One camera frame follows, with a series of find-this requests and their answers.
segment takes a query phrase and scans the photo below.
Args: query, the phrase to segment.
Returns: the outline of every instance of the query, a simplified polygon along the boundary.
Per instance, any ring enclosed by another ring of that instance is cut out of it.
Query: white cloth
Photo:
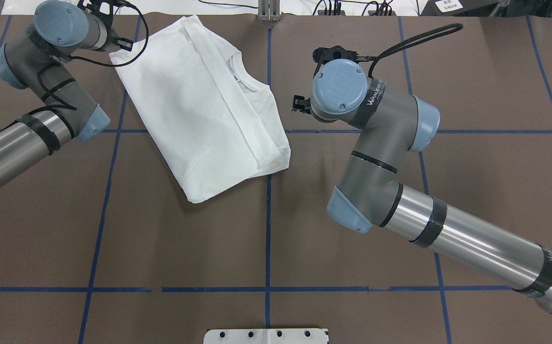
[[[110,60],[129,61],[143,45]],[[288,168],[291,149],[269,86],[197,16],[154,33],[140,58],[116,70],[189,201]]]

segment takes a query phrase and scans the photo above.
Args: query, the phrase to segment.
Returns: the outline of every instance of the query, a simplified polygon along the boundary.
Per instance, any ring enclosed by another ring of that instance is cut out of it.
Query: white fabric
[[[124,63],[143,45],[110,59]],[[151,35],[142,56],[116,70],[189,201],[289,166],[269,86],[248,75],[241,52],[197,16]]]

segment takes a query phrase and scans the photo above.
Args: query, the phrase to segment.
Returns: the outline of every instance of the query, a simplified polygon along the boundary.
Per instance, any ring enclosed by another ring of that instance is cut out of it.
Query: white metal plate
[[[220,329],[208,331],[204,344],[329,344],[328,333],[328,329]]]

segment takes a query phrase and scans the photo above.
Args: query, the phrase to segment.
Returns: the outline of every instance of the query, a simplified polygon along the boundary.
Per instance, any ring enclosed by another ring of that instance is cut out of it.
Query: blue plastic cover
[[[10,69],[8,61],[6,61],[6,54],[4,52],[5,47],[6,45],[3,45],[2,48],[0,48],[0,79],[6,81],[8,85],[14,88],[26,89],[27,85],[16,78],[16,76],[14,76],[14,73]]]
[[[437,128],[439,127],[439,110],[431,104],[423,102],[417,96],[416,104],[418,105],[418,126],[416,127],[416,138],[411,145],[410,151],[420,152],[429,146],[431,139],[435,137]]]
[[[360,233],[367,233],[373,226],[337,187],[333,190],[326,212],[340,225]]]
[[[110,118],[108,115],[99,107],[99,104],[95,107],[93,114],[88,119],[87,124],[84,126],[81,133],[77,136],[82,142],[87,142],[92,139],[95,135],[99,134],[104,130],[108,124],[110,124]]]
[[[79,44],[88,33],[88,19],[83,10],[70,2],[58,0],[38,5],[33,25],[45,41],[57,46]]]
[[[346,59],[328,62],[312,82],[313,104],[330,115],[343,115],[356,109],[366,94],[367,78],[363,68]]]

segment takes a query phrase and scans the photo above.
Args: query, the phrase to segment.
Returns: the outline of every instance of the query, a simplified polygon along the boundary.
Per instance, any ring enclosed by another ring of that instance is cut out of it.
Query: table surface
[[[152,32],[178,18],[147,16]],[[325,205],[358,130],[290,111],[294,94],[309,95],[314,48],[377,54],[462,22],[376,69],[442,114],[400,182],[552,248],[552,20],[200,18],[271,86],[291,167],[188,203],[116,71],[74,61],[112,123],[0,189],[0,343],[191,344],[207,329],[306,326],[334,344],[552,343],[552,316],[501,282],[333,222]],[[30,21],[0,16],[0,46]],[[134,16],[115,26],[142,38]],[[39,106],[0,80],[0,129]]]

